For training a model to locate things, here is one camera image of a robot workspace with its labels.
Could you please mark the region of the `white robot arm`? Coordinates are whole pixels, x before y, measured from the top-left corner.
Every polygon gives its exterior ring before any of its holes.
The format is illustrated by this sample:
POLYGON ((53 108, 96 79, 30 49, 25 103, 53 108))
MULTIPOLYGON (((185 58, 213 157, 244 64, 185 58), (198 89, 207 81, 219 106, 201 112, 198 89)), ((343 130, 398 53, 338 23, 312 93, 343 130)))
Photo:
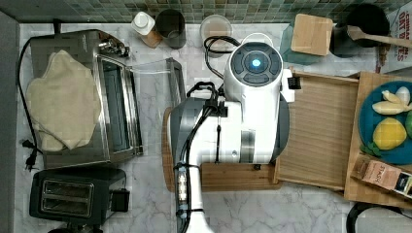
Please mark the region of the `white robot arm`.
POLYGON ((290 134, 292 71, 272 40, 253 33, 229 53, 223 89, 199 82, 167 118, 177 233, 213 233, 203 210, 201 165, 268 164, 290 134))

